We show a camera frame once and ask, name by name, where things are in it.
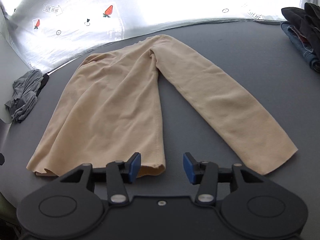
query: gray table surface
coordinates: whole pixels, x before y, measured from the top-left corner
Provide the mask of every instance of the gray table surface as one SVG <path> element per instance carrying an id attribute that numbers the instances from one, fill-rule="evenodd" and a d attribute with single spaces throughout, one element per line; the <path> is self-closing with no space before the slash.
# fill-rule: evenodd
<path id="1" fill-rule="evenodd" d="M 306 202 L 309 218 L 302 236 L 305 240 L 320 239 L 320 75 L 307 66 L 279 25 L 255 22 L 186 26 L 116 42 L 94 52 L 120 49 L 155 34 L 173 36 L 221 67 L 252 93 L 288 133 L 299 150 L 268 177 Z M 15 206 L 51 180 L 35 176 L 26 165 L 65 85 L 89 54 L 51 74 L 30 115 L 9 130 L 3 147 L 6 159 L 0 168 L 0 191 Z M 189 184 L 184 174 L 184 152 L 221 167 L 230 167 L 239 158 L 162 75 L 159 93 L 167 170 L 157 177 L 138 179 L 127 186 L 128 193 L 193 196 L 197 186 Z M 105 198 L 104 185 L 97 185 L 95 193 Z M 227 185 L 219 185 L 218 197 L 227 194 Z"/>

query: carrot sticker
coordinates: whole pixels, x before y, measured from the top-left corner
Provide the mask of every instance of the carrot sticker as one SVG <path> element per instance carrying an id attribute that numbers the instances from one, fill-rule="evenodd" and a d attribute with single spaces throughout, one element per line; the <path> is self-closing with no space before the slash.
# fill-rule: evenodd
<path id="1" fill-rule="evenodd" d="M 37 23 L 33 29 L 38 29 L 39 26 L 40 26 L 40 19 L 37 21 Z"/>
<path id="2" fill-rule="evenodd" d="M 104 12 L 104 14 L 103 14 L 103 17 L 108 17 L 108 18 L 110 18 L 110 14 L 112 14 L 112 8 L 113 8 L 113 5 L 110 5 L 109 7 L 108 7 L 108 9 Z"/>

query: white backdrop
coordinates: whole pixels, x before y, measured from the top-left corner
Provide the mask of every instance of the white backdrop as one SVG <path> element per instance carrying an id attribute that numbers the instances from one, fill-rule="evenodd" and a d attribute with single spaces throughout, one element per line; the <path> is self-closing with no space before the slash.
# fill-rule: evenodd
<path id="1" fill-rule="evenodd" d="M 193 23 L 284 20 L 283 7 L 310 0 L 0 0 L 9 43 L 47 72 L 106 43 Z"/>

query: silver bolt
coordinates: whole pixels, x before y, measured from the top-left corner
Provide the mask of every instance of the silver bolt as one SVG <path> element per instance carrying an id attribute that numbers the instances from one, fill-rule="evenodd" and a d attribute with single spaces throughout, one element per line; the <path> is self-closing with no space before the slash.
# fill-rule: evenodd
<path id="1" fill-rule="evenodd" d="M 164 205 L 166 205 L 166 201 L 164 201 L 164 200 L 160 200 L 160 201 L 158 201 L 158 205 L 159 206 L 164 206 Z"/>
<path id="2" fill-rule="evenodd" d="M 201 202 L 211 202 L 212 200 L 214 200 L 214 196 L 210 194 L 201 194 L 198 196 L 198 200 Z"/>
<path id="3" fill-rule="evenodd" d="M 115 195 L 111 196 L 110 200 L 113 203 L 123 203 L 127 200 L 127 198 L 125 195 L 115 194 Z"/>

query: blue gripper pad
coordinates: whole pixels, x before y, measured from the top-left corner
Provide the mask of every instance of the blue gripper pad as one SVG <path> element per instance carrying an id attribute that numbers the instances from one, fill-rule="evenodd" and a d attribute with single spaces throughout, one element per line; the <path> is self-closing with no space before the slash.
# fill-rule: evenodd
<path id="1" fill-rule="evenodd" d="M 183 154 L 183 168 L 184 171 L 190 181 L 190 183 L 195 183 L 196 182 L 196 175 L 193 171 L 193 166 L 191 161 L 188 159 L 187 155 L 184 153 Z"/>
<path id="2" fill-rule="evenodd" d="M 129 181 L 132 183 L 136 180 L 141 167 L 141 154 L 139 153 L 130 165 Z"/>

